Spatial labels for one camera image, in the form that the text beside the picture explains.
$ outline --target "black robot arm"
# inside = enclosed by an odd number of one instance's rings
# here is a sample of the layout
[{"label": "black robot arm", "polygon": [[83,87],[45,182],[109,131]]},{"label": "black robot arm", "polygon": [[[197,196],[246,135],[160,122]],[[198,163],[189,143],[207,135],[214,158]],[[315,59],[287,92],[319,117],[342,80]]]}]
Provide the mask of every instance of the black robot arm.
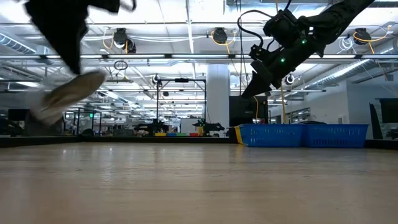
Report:
[{"label": "black robot arm", "polygon": [[[254,60],[251,65],[255,72],[242,96],[249,98],[271,91],[270,85],[280,88],[282,79],[311,55],[316,53],[323,57],[326,45],[337,40],[354,18],[373,2],[345,0],[317,16],[302,16],[298,19],[288,9],[280,10],[276,16],[270,16],[271,19],[264,26],[265,35],[273,37],[281,45],[273,52],[263,49],[261,36],[243,29],[239,18],[239,28],[261,39],[260,46],[253,45],[251,48],[249,56]],[[256,10],[251,12],[264,14]]]}]

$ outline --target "blue basket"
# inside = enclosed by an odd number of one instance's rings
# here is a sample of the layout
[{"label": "blue basket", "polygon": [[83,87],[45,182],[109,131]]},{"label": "blue basket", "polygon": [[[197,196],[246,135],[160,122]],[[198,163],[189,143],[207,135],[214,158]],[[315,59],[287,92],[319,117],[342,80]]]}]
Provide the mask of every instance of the blue basket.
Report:
[{"label": "blue basket", "polygon": [[305,125],[243,124],[242,142],[249,147],[300,147]]},{"label": "blue basket", "polygon": [[308,124],[305,128],[305,146],[361,148],[367,131],[367,124]]}]

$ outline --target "wooden floor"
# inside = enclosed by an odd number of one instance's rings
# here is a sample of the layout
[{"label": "wooden floor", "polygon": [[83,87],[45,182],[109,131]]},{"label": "wooden floor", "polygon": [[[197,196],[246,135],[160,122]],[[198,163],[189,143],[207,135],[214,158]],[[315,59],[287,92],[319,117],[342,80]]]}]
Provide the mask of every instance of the wooden floor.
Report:
[{"label": "wooden floor", "polygon": [[396,224],[398,151],[0,149],[0,223]]}]

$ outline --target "white sneaker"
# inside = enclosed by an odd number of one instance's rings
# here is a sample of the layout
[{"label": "white sneaker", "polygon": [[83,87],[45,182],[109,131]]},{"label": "white sneaker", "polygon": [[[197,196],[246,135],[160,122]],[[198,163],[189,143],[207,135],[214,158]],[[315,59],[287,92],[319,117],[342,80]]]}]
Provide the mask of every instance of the white sneaker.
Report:
[{"label": "white sneaker", "polygon": [[30,113],[50,126],[62,117],[69,106],[93,94],[104,83],[106,75],[102,71],[89,72],[57,87],[49,94],[41,93],[38,103],[30,107]]}]

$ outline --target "white pillar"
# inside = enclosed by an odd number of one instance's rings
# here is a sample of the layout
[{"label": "white pillar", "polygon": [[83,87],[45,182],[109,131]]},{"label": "white pillar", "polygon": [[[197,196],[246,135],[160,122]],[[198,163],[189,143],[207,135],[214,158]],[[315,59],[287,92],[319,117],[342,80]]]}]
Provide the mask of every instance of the white pillar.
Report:
[{"label": "white pillar", "polygon": [[229,127],[229,76],[228,65],[207,65],[206,121],[220,123],[224,128]]}]

